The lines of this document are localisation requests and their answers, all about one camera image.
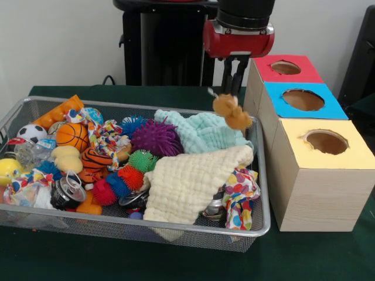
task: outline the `wooden box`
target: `wooden box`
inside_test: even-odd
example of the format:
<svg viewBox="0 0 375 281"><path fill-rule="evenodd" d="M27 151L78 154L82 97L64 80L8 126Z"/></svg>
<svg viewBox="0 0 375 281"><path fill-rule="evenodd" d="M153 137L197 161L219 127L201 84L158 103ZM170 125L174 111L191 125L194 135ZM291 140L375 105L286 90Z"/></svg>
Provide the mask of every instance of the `wooden box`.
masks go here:
<svg viewBox="0 0 375 281"><path fill-rule="evenodd" d="M267 170L280 231L351 231L375 184L375 158L345 120L280 119Z"/></svg>
<svg viewBox="0 0 375 281"><path fill-rule="evenodd" d="M244 109L257 116L264 82L323 83L306 56L270 55L252 59L247 80Z"/></svg>
<svg viewBox="0 0 375 281"><path fill-rule="evenodd" d="M266 155L272 149L279 117L347 119L325 84L266 82L258 110Z"/></svg>

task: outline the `white wall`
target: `white wall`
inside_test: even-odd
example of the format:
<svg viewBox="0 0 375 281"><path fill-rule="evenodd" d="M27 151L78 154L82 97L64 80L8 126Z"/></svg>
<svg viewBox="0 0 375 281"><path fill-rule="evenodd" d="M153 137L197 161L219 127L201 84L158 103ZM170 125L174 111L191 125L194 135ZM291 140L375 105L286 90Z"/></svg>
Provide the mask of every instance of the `white wall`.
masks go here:
<svg viewBox="0 0 375 281"><path fill-rule="evenodd" d="M338 94L373 0L276 0L272 53L307 54ZM0 116L33 85L125 83L122 12L112 0L0 1ZM214 83L221 83L217 64Z"/></svg>

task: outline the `white ball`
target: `white ball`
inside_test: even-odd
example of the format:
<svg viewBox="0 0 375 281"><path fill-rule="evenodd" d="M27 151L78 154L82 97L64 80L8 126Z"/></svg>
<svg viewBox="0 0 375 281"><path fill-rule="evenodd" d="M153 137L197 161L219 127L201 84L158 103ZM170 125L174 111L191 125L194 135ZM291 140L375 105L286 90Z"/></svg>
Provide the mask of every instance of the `white ball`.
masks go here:
<svg viewBox="0 0 375 281"><path fill-rule="evenodd" d="M17 133L18 138L28 139L34 143L37 143L39 140L47 138L46 130L35 124L29 124L23 126Z"/></svg>

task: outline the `green table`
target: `green table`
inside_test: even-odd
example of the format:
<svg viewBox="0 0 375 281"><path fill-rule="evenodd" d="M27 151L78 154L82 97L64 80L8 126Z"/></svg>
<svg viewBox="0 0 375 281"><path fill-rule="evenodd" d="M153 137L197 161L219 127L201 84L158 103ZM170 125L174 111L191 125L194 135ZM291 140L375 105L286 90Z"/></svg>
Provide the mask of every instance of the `green table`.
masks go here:
<svg viewBox="0 0 375 281"><path fill-rule="evenodd" d="M163 107L212 105L202 88L34 87L30 93L73 94ZM279 232L272 216L269 233L246 253L0 227L0 280L374 280L374 215L370 198L350 233Z"/></svg>

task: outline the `wire mesh basket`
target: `wire mesh basket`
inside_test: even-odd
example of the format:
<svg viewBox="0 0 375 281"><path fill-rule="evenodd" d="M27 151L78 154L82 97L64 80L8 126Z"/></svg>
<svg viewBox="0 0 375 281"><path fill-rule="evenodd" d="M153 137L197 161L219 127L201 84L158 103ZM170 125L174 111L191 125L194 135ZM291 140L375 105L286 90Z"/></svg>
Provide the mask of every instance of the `wire mesh basket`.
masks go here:
<svg viewBox="0 0 375 281"><path fill-rule="evenodd" d="M0 122L0 132L3 139L0 156L4 155L6 140L15 137L19 128L38 119L65 100L47 97L29 97L20 100ZM103 114L104 120L115 119L117 122L121 122L123 117L130 115L154 118L155 111L160 109L109 102L83 102L87 107L97 108ZM174 108L162 109L178 111L185 117L201 112ZM256 237L264 235L270 228L263 134L259 121L255 118L253 118L253 121L252 127L246 131L246 138L252 141L254 153L256 152L253 169L259 172L258 183L261 188L261 197L255 200L253 205L253 225L250 231L225 229L224 222L211 221L201 215L194 225L132 220L127 218L128 214L118 204L103 207L102 215L0 204L0 225L245 252ZM178 237L178 239L174 241L163 239L163 237L173 236Z"/></svg>

